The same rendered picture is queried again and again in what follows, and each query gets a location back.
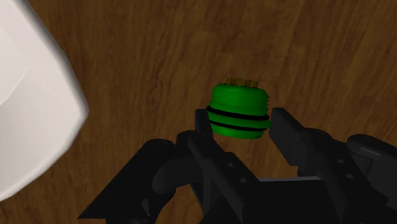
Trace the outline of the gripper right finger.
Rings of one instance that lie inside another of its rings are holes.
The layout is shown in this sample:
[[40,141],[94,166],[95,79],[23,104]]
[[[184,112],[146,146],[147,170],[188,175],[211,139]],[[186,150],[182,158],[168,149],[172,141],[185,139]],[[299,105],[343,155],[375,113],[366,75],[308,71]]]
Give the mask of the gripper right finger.
[[346,142],[273,108],[269,137],[301,176],[325,183],[340,224],[397,224],[397,147],[355,134]]

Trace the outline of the white toilet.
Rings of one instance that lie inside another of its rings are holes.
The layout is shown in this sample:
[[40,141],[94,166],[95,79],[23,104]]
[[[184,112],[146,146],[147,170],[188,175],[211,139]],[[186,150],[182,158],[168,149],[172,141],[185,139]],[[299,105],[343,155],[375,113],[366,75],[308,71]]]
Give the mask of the white toilet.
[[28,0],[0,0],[0,202],[70,148],[88,113],[68,58]]

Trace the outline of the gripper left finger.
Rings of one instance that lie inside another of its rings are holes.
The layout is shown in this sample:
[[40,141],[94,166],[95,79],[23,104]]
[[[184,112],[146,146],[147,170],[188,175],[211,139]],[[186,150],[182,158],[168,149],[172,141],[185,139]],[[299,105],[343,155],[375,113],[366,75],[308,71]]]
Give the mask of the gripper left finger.
[[208,112],[176,142],[152,139],[80,214],[106,224],[155,224],[177,188],[189,185],[204,217],[200,224],[260,224],[261,184],[237,156],[213,139]]

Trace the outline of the green ribbed cylinder black bands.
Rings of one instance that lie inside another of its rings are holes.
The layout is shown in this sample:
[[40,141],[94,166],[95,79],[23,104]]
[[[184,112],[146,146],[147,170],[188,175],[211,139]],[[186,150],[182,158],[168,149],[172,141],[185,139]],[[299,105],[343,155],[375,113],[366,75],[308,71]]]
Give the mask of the green ribbed cylinder black bands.
[[257,81],[228,77],[212,89],[206,107],[212,131],[240,139],[261,138],[272,126],[268,99]]

